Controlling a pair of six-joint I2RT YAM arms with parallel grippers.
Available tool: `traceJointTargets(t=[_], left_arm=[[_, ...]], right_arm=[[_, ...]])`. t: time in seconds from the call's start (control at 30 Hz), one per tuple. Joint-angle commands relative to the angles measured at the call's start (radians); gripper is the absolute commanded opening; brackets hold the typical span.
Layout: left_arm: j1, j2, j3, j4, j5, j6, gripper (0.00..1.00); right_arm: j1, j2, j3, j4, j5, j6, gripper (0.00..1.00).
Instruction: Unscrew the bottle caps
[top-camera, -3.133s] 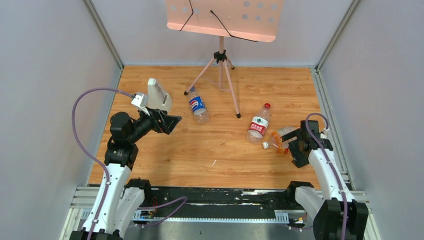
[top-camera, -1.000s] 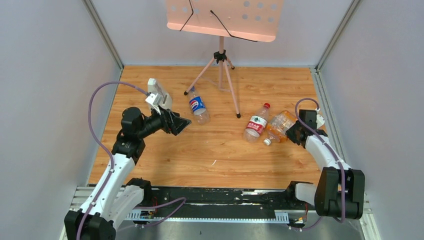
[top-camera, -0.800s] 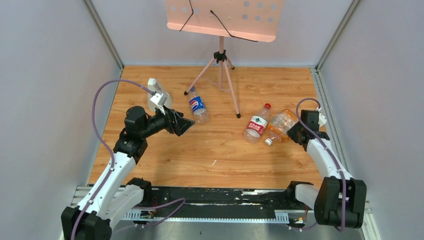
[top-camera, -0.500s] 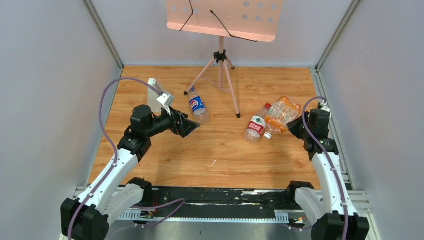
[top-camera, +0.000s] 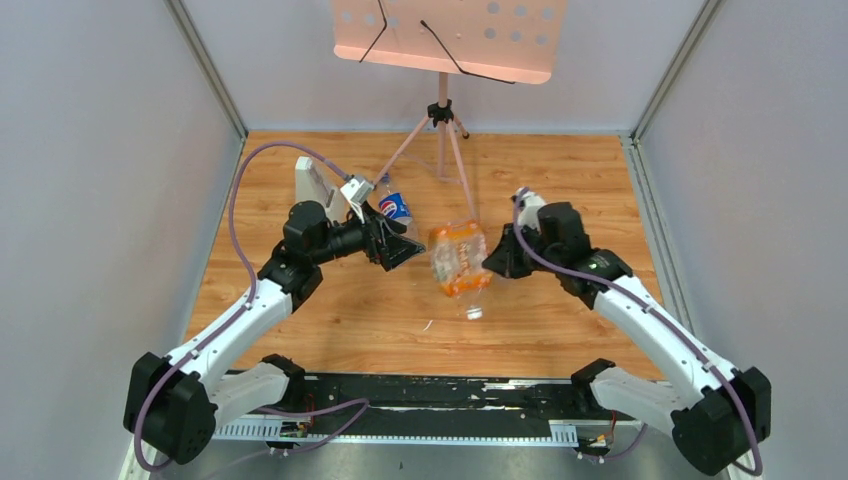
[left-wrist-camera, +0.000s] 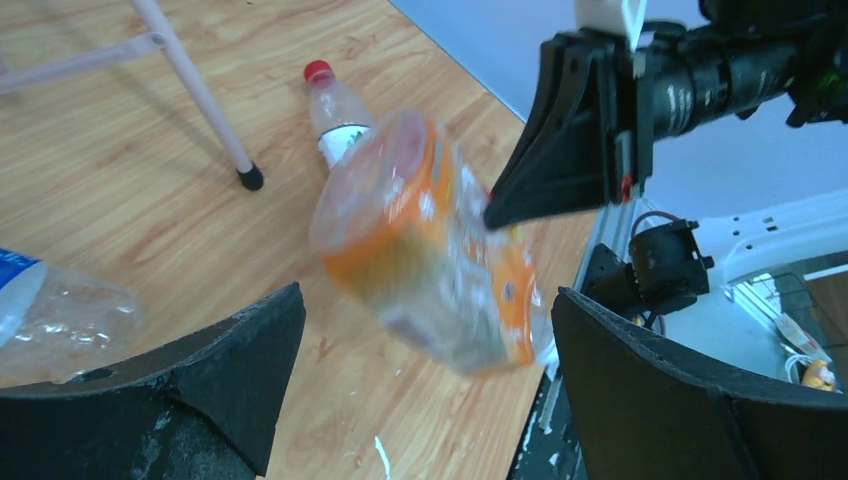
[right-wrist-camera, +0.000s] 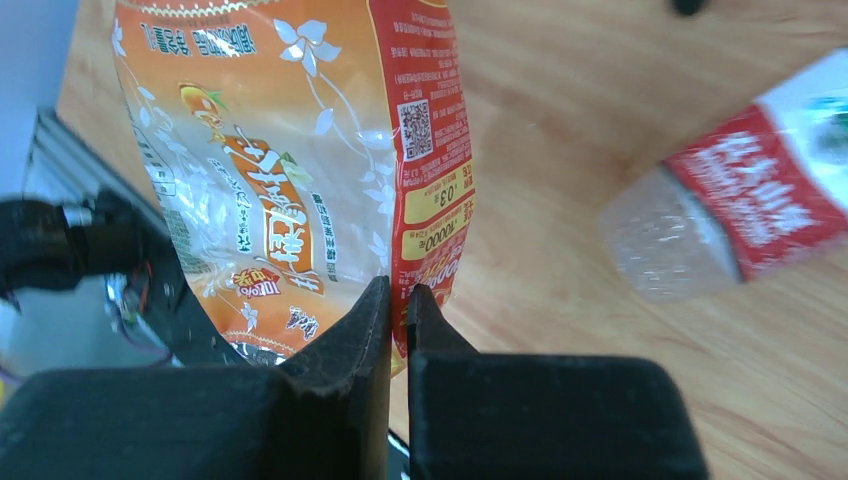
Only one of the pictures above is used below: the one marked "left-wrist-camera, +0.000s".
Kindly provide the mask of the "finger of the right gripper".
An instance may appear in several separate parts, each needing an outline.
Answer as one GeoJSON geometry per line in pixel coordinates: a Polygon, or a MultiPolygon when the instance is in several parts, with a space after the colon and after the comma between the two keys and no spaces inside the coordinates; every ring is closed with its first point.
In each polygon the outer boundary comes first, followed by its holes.
{"type": "Polygon", "coordinates": [[[490,230],[642,194],[653,172],[653,72],[643,52],[596,30],[542,43],[524,130],[491,190],[490,230]]]}

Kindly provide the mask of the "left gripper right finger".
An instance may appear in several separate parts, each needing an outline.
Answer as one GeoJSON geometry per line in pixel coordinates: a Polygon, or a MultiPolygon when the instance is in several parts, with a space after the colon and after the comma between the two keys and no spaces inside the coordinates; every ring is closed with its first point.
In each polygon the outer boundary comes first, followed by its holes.
{"type": "Polygon", "coordinates": [[[560,370],[592,479],[843,479],[847,399],[737,368],[561,288],[560,370]]]}

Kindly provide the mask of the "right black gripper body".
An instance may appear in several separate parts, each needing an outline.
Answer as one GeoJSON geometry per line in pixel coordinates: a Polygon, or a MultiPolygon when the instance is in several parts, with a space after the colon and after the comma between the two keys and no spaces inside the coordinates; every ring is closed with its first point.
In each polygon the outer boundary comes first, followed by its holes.
{"type": "Polygon", "coordinates": [[[702,1],[707,24],[649,22],[637,126],[654,140],[788,96],[786,123],[847,120],[844,1],[702,1]]]}

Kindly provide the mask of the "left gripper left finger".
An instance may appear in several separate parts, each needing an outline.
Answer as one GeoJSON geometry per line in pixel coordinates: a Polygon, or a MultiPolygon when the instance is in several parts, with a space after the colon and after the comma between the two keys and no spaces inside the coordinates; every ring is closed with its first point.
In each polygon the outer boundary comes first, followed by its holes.
{"type": "Polygon", "coordinates": [[[5,479],[266,474],[306,320],[298,283],[145,354],[1,392],[5,479]]]}

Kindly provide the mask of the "orange label tea bottle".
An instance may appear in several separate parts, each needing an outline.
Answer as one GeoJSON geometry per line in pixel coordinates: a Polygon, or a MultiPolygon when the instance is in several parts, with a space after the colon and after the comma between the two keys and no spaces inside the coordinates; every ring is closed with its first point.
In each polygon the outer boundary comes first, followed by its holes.
{"type": "Polygon", "coordinates": [[[553,364],[532,257],[514,231],[486,228],[488,201],[445,130],[399,110],[331,169],[309,240],[384,329],[455,372],[553,364]]]}

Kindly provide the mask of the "red cap water bottle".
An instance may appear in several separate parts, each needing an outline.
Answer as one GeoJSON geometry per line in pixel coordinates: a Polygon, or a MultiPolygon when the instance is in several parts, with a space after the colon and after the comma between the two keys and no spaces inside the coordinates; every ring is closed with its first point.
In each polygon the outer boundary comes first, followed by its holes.
{"type": "Polygon", "coordinates": [[[330,64],[314,60],[303,70],[309,87],[309,115],[317,147],[332,170],[374,124],[359,94],[339,80],[330,64]]]}

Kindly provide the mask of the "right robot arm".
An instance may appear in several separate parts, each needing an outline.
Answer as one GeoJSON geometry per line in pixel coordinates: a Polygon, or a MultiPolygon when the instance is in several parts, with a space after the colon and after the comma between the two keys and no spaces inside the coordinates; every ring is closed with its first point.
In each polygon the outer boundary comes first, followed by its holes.
{"type": "MultiPolygon", "coordinates": [[[[641,196],[657,141],[747,119],[788,96],[787,124],[847,119],[843,1],[703,1],[704,26],[649,21],[643,1],[579,1],[577,30],[545,41],[525,128],[495,182],[487,228],[624,205],[641,196]]],[[[624,318],[669,314],[777,265],[837,252],[847,194],[761,212],[675,220],[634,234],[628,263],[584,292],[624,318]]]]}

